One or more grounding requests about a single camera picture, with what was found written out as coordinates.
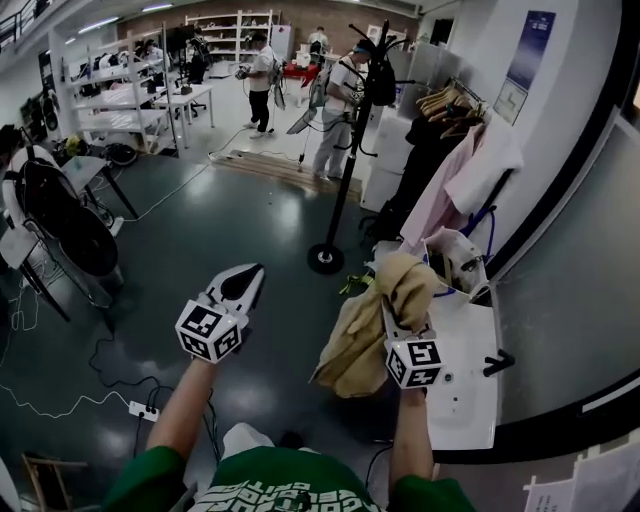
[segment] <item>ceiling light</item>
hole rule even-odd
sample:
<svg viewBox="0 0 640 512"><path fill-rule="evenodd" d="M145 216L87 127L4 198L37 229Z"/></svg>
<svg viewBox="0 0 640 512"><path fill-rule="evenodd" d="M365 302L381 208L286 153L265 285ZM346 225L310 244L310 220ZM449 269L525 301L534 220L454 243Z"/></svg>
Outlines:
<svg viewBox="0 0 640 512"><path fill-rule="evenodd" d="M169 7L173 7L173 4L150 5L142 9L142 12L159 11L160 9L168 9Z"/></svg>
<svg viewBox="0 0 640 512"><path fill-rule="evenodd" d="M96 28L100 28L100 27L104 27L105 25L108 25L109 23L113 23L117 19L118 19L118 17L114 16L113 18L107 18L106 20L99 21L98 23L94 23L93 25L89 25L88 27L81 28L80 30L78 30L78 34L84 34L85 32L89 32L90 30L93 30L93 29L96 29Z"/></svg>

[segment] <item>white bag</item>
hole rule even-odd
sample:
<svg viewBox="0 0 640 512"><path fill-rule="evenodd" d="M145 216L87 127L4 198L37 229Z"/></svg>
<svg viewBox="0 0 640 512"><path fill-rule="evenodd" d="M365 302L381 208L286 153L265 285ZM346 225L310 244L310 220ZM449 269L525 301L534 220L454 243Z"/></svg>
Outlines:
<svg viewBox="0 0 640 512"><path fill-rule="evenodd" d="M440 228L429 238L423 239L424 254L423 261L429 265L429 251L431 248L436 252L445 255L451 260L452 275L465 283L469 293L456 290L444 283L440 283L438 290L433 296L431 308L454 311L464 304L471 302L484 288L489 285L487 274L484 269L483 253L473 243L469 241L460 231ZM465 263L475 260L476 264L472 270L462 270Z"/></svg>

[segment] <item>beige cloth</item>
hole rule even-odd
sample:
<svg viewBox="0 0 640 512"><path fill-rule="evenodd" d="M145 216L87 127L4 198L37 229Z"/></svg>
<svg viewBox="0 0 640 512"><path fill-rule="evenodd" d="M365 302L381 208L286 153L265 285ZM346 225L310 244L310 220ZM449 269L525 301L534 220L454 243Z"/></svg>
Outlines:
<svg viewBox="0 0 640 512"><path fill-rule="evenodd" d="M435 272L415 256L390 254L369 289L342 306L311 379L342 398L375 393L387 380L382 297L389 300L401 327L417 331L438 283Z"/></svg>

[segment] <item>round stand base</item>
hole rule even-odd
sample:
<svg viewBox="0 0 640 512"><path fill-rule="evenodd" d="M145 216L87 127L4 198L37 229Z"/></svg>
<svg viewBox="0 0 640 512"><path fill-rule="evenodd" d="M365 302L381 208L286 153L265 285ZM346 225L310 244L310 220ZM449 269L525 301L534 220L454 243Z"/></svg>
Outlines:
<svg viewBox="0 0 640 512"><path fill-rule="evenodd" d="M318 274L335 274L344 266L344 255L337 247L318 244L309 249L307 264Z"/></svg>

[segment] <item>railing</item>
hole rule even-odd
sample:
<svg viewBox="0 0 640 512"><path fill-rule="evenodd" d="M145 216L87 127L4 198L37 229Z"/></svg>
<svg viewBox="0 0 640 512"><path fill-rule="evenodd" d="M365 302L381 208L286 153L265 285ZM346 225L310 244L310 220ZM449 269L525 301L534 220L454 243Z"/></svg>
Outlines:
<svg viewBox="0 0 640 512"><path fill-rule="evenodd" d="M28 0L17 13L0 21L0 52L22 36L27 27L49 7L50 1Z"/></svg>

